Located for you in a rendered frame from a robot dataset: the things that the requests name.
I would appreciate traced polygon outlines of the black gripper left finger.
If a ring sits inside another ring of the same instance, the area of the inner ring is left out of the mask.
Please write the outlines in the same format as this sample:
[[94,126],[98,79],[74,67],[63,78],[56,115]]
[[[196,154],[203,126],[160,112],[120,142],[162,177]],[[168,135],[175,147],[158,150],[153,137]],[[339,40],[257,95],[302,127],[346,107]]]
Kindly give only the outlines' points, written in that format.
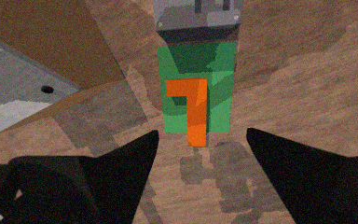
[[25,191],[79,192],[95,224],[131,224],[158,150],[158,130],[98,158],[18,156]]

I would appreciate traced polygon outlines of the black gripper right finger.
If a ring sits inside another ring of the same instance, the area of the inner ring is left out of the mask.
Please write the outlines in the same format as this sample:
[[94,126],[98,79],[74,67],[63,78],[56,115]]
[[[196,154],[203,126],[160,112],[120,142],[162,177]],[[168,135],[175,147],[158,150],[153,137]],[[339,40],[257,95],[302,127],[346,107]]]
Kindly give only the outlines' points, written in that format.
[[256,159],[296,224],[358,224],[358,156],[248,128]]

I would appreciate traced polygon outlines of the orange l-shaped part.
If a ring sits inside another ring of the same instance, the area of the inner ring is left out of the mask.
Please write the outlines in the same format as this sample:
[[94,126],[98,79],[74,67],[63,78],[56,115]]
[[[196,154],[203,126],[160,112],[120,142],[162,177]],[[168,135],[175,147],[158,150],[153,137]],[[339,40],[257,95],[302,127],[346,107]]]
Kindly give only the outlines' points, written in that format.
[[206,147],[207,78],[166,80],[167,97],[186,96],[189,147]]

